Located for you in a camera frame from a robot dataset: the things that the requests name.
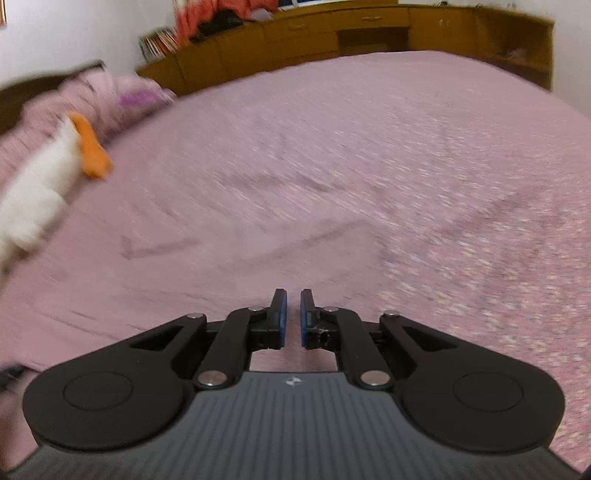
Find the mauve knitted cardigan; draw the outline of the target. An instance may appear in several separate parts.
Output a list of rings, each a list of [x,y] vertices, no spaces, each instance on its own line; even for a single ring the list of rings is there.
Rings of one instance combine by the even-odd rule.
[[[342,210],[256,220],[75,212],[1,294],[1,358],[42,370],[186,313],[263,306],[274,290],[377,310],[380,238]]]

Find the white plush goose toy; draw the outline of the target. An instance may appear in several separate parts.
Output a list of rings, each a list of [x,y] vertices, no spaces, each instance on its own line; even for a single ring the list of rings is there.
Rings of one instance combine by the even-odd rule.
[[[33,153],[1,195],[1,271],[20,253],[36,250],[67,207],[82,176],[104,179],[112,161],[91,123],[70,113],[56,134]]]

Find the pink floral bed sheet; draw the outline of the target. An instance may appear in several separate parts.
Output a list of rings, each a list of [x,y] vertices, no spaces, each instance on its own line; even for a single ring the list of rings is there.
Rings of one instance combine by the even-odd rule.
[[[335,306],[397,310],[546,370],[566,396],[553,449],[589,464],[590,122],[560,99],[449,54],[370,54],[181,98],[107,149],[113,172],[57,231],[75,212],[375,217],[377,310]],[[301,348],[288,293],[287,346],[253,366],[331,369]]]

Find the pink folded quilt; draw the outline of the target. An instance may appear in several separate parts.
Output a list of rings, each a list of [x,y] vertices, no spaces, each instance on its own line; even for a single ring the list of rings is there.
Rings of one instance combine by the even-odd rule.
[[[30,154],[51,139],[61,120],[80,113],[100,141],[128,128],[117,105],[115,78],[105,68],[94,68],[64,81],[56,90],[28,101],[17,125],[1,135],[1,183],[10,180]]]

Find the purple pillow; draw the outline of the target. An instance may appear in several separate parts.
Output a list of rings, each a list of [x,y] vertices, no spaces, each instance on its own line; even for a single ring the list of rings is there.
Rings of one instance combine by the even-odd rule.
[[[140,76],[115,78],[117,105],[126,122],[138,121],[176,100],[169,89],[162,88],[156,81]]]

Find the dark wooden headboard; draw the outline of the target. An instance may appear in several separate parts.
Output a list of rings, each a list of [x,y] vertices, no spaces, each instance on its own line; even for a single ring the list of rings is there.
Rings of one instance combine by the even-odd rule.
[[[64,81],[87,70],[104,67],[102,60],[96,60],[69,72],[30,77],[3,88],[0,93],[0,134],[4,135],[17,125],[23,106],[28,101],[56,90]]]

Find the row of books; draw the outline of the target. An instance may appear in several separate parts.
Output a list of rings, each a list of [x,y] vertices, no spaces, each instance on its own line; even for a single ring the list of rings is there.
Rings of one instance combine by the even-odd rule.
[[[140,36],[138,43],[146,63],[164,58],[179,48],[176,31],[171,27],[158,28]]]

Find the wooden cabinet unit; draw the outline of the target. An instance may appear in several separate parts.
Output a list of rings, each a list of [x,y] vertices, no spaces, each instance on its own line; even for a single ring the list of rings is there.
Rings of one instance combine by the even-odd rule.
[[[349,1],[245,22],[137,68],[178,96],[260,72],[377,52],[440,51],[552,88],[551,20],[489,6]]]

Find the red floral curtain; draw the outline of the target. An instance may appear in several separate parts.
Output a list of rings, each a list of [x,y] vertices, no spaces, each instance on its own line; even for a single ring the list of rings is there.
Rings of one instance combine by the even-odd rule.
[[[211,25],[223,16],[238,19],[239,22],[252,20],[252,13],[263,10],[274,13],[279,9],[277,0],[190,0],[173,1],[176,41],[184,45],[190,38],[202,35],[201,25]]]

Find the black garment on cabinet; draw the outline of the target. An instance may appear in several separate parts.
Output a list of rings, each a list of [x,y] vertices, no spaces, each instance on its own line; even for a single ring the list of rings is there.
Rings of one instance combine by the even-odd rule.
[[[212,15],[211,20],[201,21],[197,29],[188,37],[190,43],[198,43],[205,39],[231,29],[253,23],[252,19],[242,19],[231,9],[221,9]]]

